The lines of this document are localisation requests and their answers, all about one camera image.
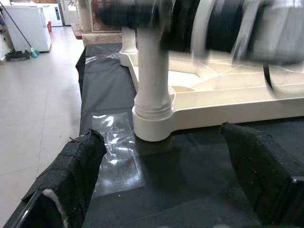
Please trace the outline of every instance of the black table surface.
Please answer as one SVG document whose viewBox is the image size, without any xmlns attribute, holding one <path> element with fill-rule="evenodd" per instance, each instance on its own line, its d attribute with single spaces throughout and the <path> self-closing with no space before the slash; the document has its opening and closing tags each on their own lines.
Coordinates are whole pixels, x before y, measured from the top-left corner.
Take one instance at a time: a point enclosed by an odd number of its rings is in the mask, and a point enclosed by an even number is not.
<svg viewBox="0 0 304 228">
<path fill-rule="evenodd" d="M 128 113 L 132 125 L 136 92 L 128 68 L 117 58 L 120 49 L 119 44 L 88 45 L 76 66 L 82 93 L 80 133 L 92 128 L 93 115 Z M 288 153 L 304 161 L 304 118 L 242 125 L 271 134 Z M 218 126 L 177 131 L 158 143 L 137 139 L 136 149 L 142 154 L 138 160 L 145 185 L 125 191 L 117 186 L 114 193 L 92 198 L 83 227 L 260 224 L 237 182 Z"/>
</svg>

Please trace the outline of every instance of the tiled floor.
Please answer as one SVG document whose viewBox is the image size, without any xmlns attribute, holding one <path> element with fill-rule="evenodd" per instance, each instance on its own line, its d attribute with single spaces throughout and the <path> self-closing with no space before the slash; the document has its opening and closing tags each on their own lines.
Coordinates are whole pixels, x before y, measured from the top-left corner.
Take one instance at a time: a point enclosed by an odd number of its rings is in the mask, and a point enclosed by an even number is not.
<svg viewBox="0 0 304 228">
<path fill-rule="evenodd" d="M 37 59 L 0 66 L 0 227 L 68 142 L 79 134 L 75 68 L 84 47 L 70 27 L 53 28 Z"/>
</svg>

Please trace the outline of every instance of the broom handle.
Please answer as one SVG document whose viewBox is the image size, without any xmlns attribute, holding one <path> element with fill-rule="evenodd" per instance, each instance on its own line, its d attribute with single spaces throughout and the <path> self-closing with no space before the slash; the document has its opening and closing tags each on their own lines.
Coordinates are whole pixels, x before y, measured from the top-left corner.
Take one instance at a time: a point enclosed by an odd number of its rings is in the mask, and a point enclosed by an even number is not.
<svg viewBox="0 0 304 228">
<path fill-rule="evenodd" d="M 21 35 L 23 36 L 23 38 L 25 39 L 25 41 L 28 43 L 29 47 L 31 48 L 32 46 L 30 45 L 28 39 L 25 38 L 25 36 L 23 35 L 23 33 L 21 32 L 21 30 L 19 29 L 19 27 L 17 26 L 16 22 L 14 21 L 14 19 L 11 17 L 11 15 L 9 14 L 9 12 L 6 10 L 6 8 L 4 7 L 4 5 L 1 3 L 1 6 L 3 7 L 4 11 L 8 14 L 9 18 L 12 20 L 12 22 L 15 24 L 16 28 L 19 30 L 19 32 L 21 33 Z"/>
</svg>

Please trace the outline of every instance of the white appliance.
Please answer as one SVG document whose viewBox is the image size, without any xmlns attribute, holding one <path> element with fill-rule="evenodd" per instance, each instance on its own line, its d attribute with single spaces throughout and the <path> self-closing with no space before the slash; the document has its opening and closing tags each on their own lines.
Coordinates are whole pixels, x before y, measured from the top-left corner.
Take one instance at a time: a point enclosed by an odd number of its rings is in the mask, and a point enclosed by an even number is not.
<svg viewBox="0 0 304 228">
<path fill-rule="evenodd" d="M 60 0 L 64 25 L 79 24 L 76 0 Z"/>
<path fill-rule="evenodd" d="M 52 27 L 62 26 L 62 19 L 58 4 L 37 3 L 36 5 L 38 7 L 43 7 L 44 15 L 47 21 L 52 22 Z"/>
<path fill-rule="evenodd" d="M 5 6 L 5 8 L 32 47 L 41 52 L 50 50 L 51 38 L 42 7 L 14 5 Z M 30 51 L 30 46 L 4 10 L 3 14 L 4 23 L 8 27 L 15 50 L 23 51 L 27 49 Z"/>
</svg>

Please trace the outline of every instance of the white plastic stand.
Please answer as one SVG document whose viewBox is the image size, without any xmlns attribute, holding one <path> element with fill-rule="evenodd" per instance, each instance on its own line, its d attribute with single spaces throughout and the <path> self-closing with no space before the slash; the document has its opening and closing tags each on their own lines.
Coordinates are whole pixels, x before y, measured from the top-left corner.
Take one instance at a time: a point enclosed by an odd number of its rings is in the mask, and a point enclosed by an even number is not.
<svg viewBox="0 0 304 228">
<path fill-rule="evenodd" d="M 139 88 L 134 101 L 136 135 L 148 141 L 167 138 L 172 130 L 168 93 L 169 54 L 160 50 L 159 34 L 138 30 Z"/>
<path fill-rule="evenodd" d="M 137 96 L 135 134 L 146 141 L 166 139 L 173 131 L 304 115 L 304 67 L 272 68 L 274 95 L 262 66 L 231 65 L 224 54 L 206 61 L 170 55 L 159 48 L 157 33 L 138 31 L 139 54 L 125 55 Z"/>
<path fill-rule="evenodd" d="M 135 31 L 130 28 L 122 28 L 123 46 L 120 54 L 120 64 L 127 67 L 129 64 L 128 55 L 137 54 Z"/>
</svg>

